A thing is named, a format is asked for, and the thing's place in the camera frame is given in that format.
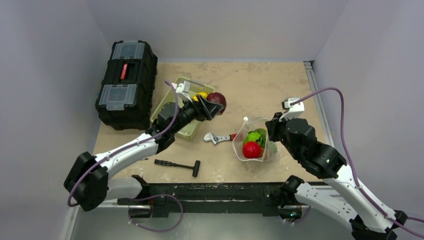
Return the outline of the dark red apple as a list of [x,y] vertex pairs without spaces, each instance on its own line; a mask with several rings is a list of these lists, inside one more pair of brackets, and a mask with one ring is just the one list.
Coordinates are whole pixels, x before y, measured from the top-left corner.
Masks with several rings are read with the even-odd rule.
[[223,94],[219,92],[212,92],[207,96],[206,100],[211,103],[220,104],[223,106],[223,109],[219,112],[219,115],[222,115],[226,110],[227,101]]

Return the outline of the yellow banana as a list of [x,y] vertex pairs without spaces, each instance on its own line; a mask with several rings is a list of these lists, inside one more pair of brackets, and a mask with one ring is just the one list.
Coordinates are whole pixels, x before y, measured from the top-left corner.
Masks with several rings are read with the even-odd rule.
[[193,100],[198,102],[200,98],[206,100],[208,98],[208,93],[207,92],[197,92],[194,96],[193,96]]

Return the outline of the pale green perforated basket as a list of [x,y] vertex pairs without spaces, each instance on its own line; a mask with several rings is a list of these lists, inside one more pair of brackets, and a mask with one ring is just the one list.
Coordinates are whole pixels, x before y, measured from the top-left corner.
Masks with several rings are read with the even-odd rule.
[[[174,83],[175,84],[183,84],[184,81],[189,82],[189,90],[188,95],[192,98],[198,93],[207,93],[211,94],[216,91],[216,89],[211,86],[207,85],[205,83],[202,83],[200,81],[190,79],[184,76],[179,76]],[[169,90],[167,94],[164,95],[163,99],[158,104],[158,107],[153,111],[153,113],[150,116],[150,123],[153,124],[154,120],[158,117],[158,114],[162,110],[165,104],[169,102],[174,102],[174,94],[172,93],[172,90]],[[182,128],[178,133],[175,134],[176,137],[181,137],[182,139],[185,139],[187,141],[193,140],[194,136],[196,135],[196,132],[199,128],[199,125],[201,123],[197,120],[193,120],[191,123],[189,123],[187,126]]]

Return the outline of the green watermelon toy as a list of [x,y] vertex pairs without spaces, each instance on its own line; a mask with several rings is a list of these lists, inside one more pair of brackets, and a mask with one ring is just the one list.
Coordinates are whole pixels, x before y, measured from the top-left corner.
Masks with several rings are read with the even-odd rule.
[[263,143],[263,137],[262,135],[257,131],[250,131],[246,137],[243,140],[243,144],[246,144],[248,142],[255,142],[259,145]]

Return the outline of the clear zip top bag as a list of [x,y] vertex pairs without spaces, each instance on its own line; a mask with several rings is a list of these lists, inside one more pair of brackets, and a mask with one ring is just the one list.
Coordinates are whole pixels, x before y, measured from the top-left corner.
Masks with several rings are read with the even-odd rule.
[[240,161],[267,162],[277,157],[277,146],[269,140],[267,118],[243,118],[243,124],[232,140],[232,147]]

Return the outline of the red tomato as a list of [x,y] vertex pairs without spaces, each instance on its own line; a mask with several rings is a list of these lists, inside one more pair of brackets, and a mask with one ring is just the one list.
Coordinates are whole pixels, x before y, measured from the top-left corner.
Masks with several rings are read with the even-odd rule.
[[261,145],[256,142],[250,141],[242,146],[242,154],[247,159],[257,159],[263,154]]

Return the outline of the green bell pepper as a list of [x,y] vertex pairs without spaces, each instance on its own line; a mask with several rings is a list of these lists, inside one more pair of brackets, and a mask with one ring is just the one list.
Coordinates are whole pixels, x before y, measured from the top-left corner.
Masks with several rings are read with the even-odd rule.
[[262,141],[260,145],[262,148],[264,148],[267,142],[267,131],[264,128],[257,128],[255,131],[261,135]]

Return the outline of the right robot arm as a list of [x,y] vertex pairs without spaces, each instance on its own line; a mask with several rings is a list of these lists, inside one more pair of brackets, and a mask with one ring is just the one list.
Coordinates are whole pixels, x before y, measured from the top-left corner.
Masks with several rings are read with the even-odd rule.
[[332,146],[317,140],[315,128],[302,118],[286,120],[281,112],[266,121],[268,141],[280,142],[308,173],[332,187],[342,198],[319,193],[301,178],[291,175],[280,187],[281,206],[296,200],[317,208],[329,217],[351,227],[356,240],[395,240],[396,228],[408,216],[382,203],[359,180],[346,159]]

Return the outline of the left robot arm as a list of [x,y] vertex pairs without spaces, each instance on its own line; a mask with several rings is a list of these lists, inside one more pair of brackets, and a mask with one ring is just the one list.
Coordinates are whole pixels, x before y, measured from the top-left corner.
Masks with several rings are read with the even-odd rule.
[[175,102],[166,103],[150,128],[136,139],[104,153],[81,153],[75,160],[63,186],[68,191],[67,205],[80,206],[88,212],[106,200],[110,190],[109,180],[137,161],[152,157],[166,150],[175,135],[196,120],[211,121],[222,115],[227,107],[226,98],[219,92],[206,98],[185,100],[179,107]]

